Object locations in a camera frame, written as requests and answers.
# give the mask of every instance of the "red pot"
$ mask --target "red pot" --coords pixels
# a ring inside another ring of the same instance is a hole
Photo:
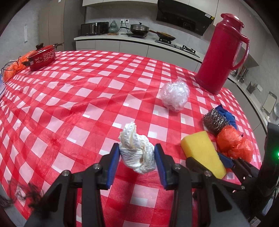
[[[56,48],[57,46],[61,46],[62,43],[48,45],[45,47],[43,45],[43,43],[37,45],[37,51],[27,58],[27,62],[22,62],[22,64],[30,66],[30,71],[37,71],[52,63],[55,60],[54,48]]]

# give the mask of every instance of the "bolt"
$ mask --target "bolt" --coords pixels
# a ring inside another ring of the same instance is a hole
[[[204,174],[206,177],[211,177],[212,176],[212,172],[210,172],[209,170],[204,171]]]
[[[69,171],[69,170],[64,170],[64,171],[62,172],[62,176],[64,176],[64,177],[68,176],[69,174],[70,174],[70,171]]]
[[[99,163],[96,163],[96,164],[93,165],[93,168],[94,169],[100,169],[101,165]]]
[[[174,169],[181,169],[181,165],[180,164],[174,164]]]

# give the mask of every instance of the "red checkered tablecloth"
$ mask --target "red checkered tablecloth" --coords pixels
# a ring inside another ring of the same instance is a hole
[[[57,52],[56,61],[41,71],[26,69],[7,83],[0,101],[0,181],[8,190],[13,178],[43,191],[65,169],[83,171],[108,154],[126,123],[152,144],[160,143],[176,163],[185,165],[180,140],[205,130],[202,116],[220,103],[234,114],[239,131],[254,144],[252,164],[259,168],[259,149],[238,102],[222,89],[211,95],[195,73],[162,61],[102,51]],[[185,108],[174,113],[162,105],[164,83],[184,80],[190,88]],[[215,138],[209,134],[213,143]],[[233,173],[224,179],[238,182]],[[120,161],[110,190],[101,190],[107,227],[168,226],[172,191],[165,191],[157,171],[135,173]],[[27,219],[27,202],[15,206]],[[196,223],[194,205],[194,222]],[[81,220],[78,197],[77,221]]]

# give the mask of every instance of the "red thermos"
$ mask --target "red thermos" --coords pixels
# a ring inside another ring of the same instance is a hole
[[[239,68],[248,57],[249,39],[241,34],[244,24],[231,13],[222,13],[223,20],[215,28],[207,53],[196,75],[196,82],[212,94],[218,94],[230,71]],[[242,42],[246,51],[234,65]]]

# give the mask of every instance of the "black range hood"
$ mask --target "black range hood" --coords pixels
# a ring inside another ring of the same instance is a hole
[[[158,0],[158,21],[163,21],[203,35],[214,17],[174,0]]]

